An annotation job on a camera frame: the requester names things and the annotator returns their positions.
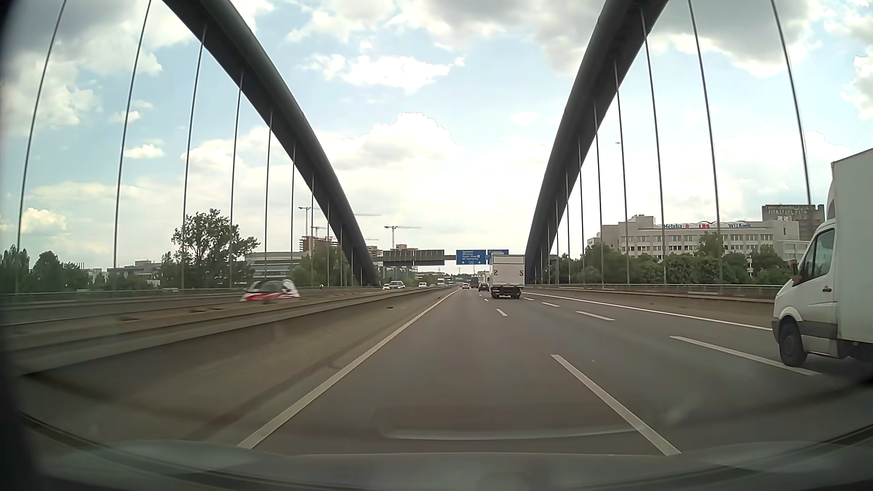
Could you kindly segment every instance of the white van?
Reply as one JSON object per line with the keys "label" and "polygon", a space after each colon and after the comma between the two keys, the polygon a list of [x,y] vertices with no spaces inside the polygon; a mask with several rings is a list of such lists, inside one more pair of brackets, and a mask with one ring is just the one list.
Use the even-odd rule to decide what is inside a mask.
{"label": "white van", "polygon": [[873,149],[831,170],[825,221],[773,303],[773,336],[788,366],[809,353],[873,361]]}

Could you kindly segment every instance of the car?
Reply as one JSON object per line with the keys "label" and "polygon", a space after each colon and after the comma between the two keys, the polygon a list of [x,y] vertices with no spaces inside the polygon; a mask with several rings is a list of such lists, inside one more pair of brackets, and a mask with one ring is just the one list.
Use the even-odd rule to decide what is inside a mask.
{"label": "car", "polygon": [[282,301],[300,298],[291,280],[260,280],[251,284],[239,301]]}

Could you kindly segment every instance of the blue sky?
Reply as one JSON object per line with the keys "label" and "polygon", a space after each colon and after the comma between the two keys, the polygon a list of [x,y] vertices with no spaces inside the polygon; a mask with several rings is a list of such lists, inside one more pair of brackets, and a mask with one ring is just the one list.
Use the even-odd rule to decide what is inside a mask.
{"label": "blue sky", "polygon": [[[112,265],[121,112],[147,0],[70,0],[40,99],[24,194],[22,245],[62,260]],[[421,248],[522,252],[570,86],[602,0],[236,0],[320,138],[371,244],[384,225]],[[768,0],[695,0],[710,89],[721,215],[804,203],[801,152]],[[821,203],[828,163],[873,146],[873,9],[861,0],[778,2]],[[15,241],[24,149],[59,0],[17,12],[3,59],[0,233]],[[713,220],[703,94],[685,2],[650,36],[666,222]],[[119,263],[158,260],[182,219],[191,92],[199,43],[162,2],[149,14],[134,85],[120,200]],[[237,101],[203,54],[189,154],[188,213],[230,201]],[[658,215],[655,140],[643,53],[622,85],[629,215]],[[234,221],[264,237],[266,125],[243,100]],[[623,219],[615,103],[601,126],[604,223]],[[571,251],[597,232],[594,152],[578,186]],[[268,247],[287,250],[291,161],[272,146]],[[308,205],[295,180],[295,208]],[[324,225],[317,212],[316,224]]]}

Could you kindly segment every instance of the white delivery van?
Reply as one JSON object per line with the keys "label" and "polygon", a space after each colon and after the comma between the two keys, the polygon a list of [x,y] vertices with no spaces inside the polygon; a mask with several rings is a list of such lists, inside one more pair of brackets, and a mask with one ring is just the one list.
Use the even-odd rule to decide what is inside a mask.
{"label": "white delivery van", "polygon": [[494,254],[491,256],[491,297],[521,298],[525,287],[525,255]]}
{"label": "white delivery van", "polygon": [[873,149],[832,163],[831,174],[825,221],[773,303],[773,336],[788,366],[808,353],[873,361]]}

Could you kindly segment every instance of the road sign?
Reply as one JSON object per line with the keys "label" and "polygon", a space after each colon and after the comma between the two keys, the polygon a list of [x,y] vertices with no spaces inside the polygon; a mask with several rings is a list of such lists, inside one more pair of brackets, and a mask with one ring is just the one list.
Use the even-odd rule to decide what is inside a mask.
{"label": "road sign", "polygon": [[485,249],[458,249],[455,254],[455,264],[459,266],[488,264],[487,258]]}
{"label": "road sign", "polygon": [[491,256],[494,253],[509,255],[509,249],[488,249],[488,264],[491,264]]}

